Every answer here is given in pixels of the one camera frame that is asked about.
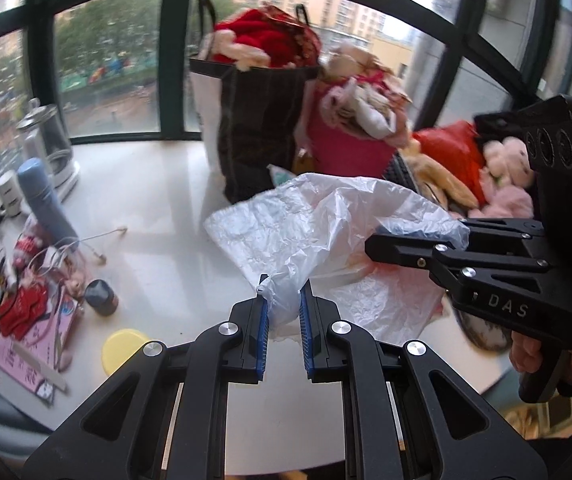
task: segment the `red fabric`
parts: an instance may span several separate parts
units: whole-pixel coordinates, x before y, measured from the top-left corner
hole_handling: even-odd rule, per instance
[[[20,286],[17,297],[9,296],[0,305],[0,332],[4,337],[13,334],[21,340],[46,313],[48,289],[41,283],[33,283],[29,288]]]
[[[381,178],[396,149],[383,140],[358,139],[328,126],[319,114],[319,98],[308,124],[315,172]]]
[[[215,30],[229,29],[236,35],[236,43],[261,48],[271,58],[271,68],[315,66],[321,50],[317,35],[303,23],[275,6],[250,9],[232,22],[221,22]],[[217,62],[234,60],[217,54]]]
[[[486,203],[479,185],[479,170],[484,167],[484,156],[475,142],[477,136],[475,127],[466,121],[413,133],[422,145],[422,153],[460,179],[473,192],[481,207]]]

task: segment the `yellow lid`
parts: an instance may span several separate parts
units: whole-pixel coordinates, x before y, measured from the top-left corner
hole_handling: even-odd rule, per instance
[[[139,330],[124,328],[111,334],[102,347],[102,366],[110,376],[150,339]]]

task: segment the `white cup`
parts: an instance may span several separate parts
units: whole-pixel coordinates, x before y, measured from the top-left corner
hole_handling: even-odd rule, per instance
[[[0,197],[7,216],[17,216],[22,211],[22,191],[15,171],[7,171],[0,176]]]

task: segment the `white table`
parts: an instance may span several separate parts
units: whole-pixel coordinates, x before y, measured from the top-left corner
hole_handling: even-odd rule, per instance
[[[72,333],[68,392],[52,407],[2,375],[0,394],[49,428],[56,428],[106,379],[100,351],[121,328],[135,328],[167,346],[194,340],[228,319],[231,306],[252,298],[253,287],[202,228],[227,202],[209,174],[200,142],[128,142],[76,146],[82,173],[64,207],[81,236],[120,225],[128,233],[93,240],[108,256],[96,277],[120,298],[111,317],[90,308]],[[23,221],[4,226],[12,246]],[[422,337],[478,392],[508,369],[506,356],[475,349],[451,314]],[[264,381],[231,384],[226,424],[227,474],[308,468],[344,458],[342,397],[338,384],[311,384],[294,340],[271,342]]]

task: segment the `window frame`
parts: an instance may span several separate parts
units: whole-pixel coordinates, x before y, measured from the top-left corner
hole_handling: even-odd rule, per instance
[[[30,96],[55,103],[62,112],[54,55],[54,16],[90,0],[25,0],[22,6],[0,12],[0,37],[15,30],[26,32],[24,66],[28,68]],[[537,84],[543,75],[552,47],[560,0],[532,0],[532,20],[527,32],[521,65],[514,67],[479,34],[486,0],[460,0],[453,23],[413,0],[346,0],[372,11],[393,16],[444,44],[442,58],[429,92],[419,111],[416,129],[433,126],[440,116],[463,57],[493,78],[511,96],[513,108],[536,102]],[[157,79],[159,132],[101,134],[74,137],[73,144],[120,142],[123,140],[199,140],[200,134],[184,127],[184,52],[189,0],[162,0],[158,44]],[[568,57],[572,81],[572,48]]]

